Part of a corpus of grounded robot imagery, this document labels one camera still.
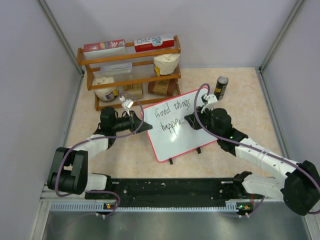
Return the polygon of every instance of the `beige floor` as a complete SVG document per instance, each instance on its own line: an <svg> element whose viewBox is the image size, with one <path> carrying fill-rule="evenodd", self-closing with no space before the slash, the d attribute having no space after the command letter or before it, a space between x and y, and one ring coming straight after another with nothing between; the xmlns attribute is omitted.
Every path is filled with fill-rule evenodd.
<svg viewBox="0 0 320 240"><path fill-rule="evenodd" d="M258 144L279 154L280 150L267 106L253 67L183 68L179 85L182 93L197 89L202 83L214 88L219 76L229 78L224 99L216 107L225 108L235 128ZM132 108L139 113L139 107ZM70 130L68 146L83 141L96 130L100 113L94 108L94 92L83 81ZM217 143L173 159L157 162L146 132L117 139L114 145L89 161L89 173L102 173L113 178L208 178L233 177L242 171L266 175L248 161L220 149Z"/></svg>

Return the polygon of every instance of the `red and white box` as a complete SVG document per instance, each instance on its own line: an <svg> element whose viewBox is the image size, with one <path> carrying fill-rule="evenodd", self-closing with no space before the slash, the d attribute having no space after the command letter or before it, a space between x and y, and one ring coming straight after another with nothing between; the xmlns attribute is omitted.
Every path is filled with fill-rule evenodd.
<svg viewBox="0 0 320 240"><path fill-rule="evenodd" d="M172 34L152 36L134 41L136 52L149 51L154 49L170 48L175 45L175 39Z"/></svg>
<svg viewBox="0 0 320 240"><path fill-rule="evenodd" d="M124 39L85 44L83 47L83 54L86 59L103 58L126 53Z"/></svg>

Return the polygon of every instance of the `white jar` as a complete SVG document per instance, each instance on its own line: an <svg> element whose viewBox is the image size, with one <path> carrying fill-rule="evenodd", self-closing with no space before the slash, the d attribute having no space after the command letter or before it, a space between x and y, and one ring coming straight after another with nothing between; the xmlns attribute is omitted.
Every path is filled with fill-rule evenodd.
<svg viewBox="0 0 320 240"><path fill-rule="evenodd" d="M114 82L115 80L112 76L96 77L93 80L92 86L112 84ZM95 89L94 92L98 98L104 102L110 102L119 95L118 88L116 86Z"/></svg>

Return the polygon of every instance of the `brown box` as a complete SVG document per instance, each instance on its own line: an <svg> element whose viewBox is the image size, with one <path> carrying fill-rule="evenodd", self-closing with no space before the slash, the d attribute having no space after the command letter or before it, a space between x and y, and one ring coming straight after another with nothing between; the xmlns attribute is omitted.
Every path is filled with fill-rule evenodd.
<svg viewBox="0 0 320 240"><path fill-rule="evenodd" d="M148 84L148 93L172 97L175 93L176 83L177 79L150 81Z"/></svg>
<svg viewBox="0 0 320 240"><path fill-rule="evenodd" d="M137 99L142 99L144 97L144 93L142 90L142 83L134 83L129 85L124 85L123 90L135 96ZM125 98L131 99L127 94L124 96Z"/></svg>

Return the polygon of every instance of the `canned drink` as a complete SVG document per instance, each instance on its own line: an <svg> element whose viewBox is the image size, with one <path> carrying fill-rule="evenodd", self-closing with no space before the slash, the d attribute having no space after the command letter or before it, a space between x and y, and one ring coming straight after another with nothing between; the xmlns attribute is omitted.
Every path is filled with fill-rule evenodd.
<svg viewBox="0 0 320 240"><path fill-rule="evenodd" d="M216 81L214 95L218 100L224 98L229 79L226 76L220 76Z"/></svg>

